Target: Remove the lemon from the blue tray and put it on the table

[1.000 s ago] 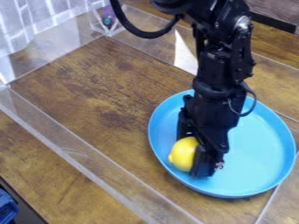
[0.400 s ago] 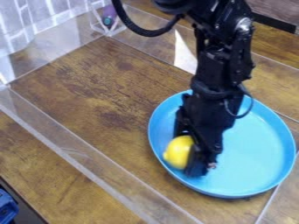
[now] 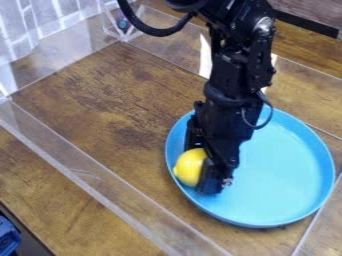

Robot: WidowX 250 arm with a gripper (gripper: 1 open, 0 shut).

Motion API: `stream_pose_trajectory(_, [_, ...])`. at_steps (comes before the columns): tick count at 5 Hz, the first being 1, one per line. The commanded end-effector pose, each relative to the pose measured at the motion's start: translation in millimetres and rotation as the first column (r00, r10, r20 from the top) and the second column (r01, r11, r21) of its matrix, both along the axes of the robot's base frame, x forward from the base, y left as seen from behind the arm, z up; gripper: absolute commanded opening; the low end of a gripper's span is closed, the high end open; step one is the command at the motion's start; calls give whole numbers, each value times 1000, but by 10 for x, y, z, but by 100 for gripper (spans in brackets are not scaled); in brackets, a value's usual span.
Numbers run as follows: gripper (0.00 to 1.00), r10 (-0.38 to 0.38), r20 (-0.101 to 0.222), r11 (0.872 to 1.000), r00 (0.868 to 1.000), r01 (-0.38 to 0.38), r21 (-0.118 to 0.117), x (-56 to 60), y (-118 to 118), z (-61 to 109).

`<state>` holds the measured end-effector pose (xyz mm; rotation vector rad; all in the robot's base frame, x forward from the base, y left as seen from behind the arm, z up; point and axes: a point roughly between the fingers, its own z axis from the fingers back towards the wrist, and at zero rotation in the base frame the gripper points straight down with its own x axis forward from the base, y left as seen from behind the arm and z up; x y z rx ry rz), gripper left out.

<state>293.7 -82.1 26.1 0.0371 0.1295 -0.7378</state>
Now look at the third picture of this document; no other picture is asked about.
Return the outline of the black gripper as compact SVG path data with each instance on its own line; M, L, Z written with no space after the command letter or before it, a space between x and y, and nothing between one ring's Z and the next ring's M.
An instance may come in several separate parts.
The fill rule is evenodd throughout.
M252 139L264 105L257 92L250 91L244 62L214 55L204 94L206 100L196 103L196 115L188 121L185 150L209 150L214 159L204 160L196 189L202 194L218 194L233 180L240 147Z

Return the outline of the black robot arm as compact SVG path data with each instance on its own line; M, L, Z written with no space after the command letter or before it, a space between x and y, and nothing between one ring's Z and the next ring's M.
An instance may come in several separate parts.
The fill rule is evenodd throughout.
M206 18L212 38L213 70L205 101L194 103L185 148L206 156L197 191L217 194L233 181L240 147L250 140L262 107L270 104L262 88L272 84L276 17L268 0L166 0L180 12Z

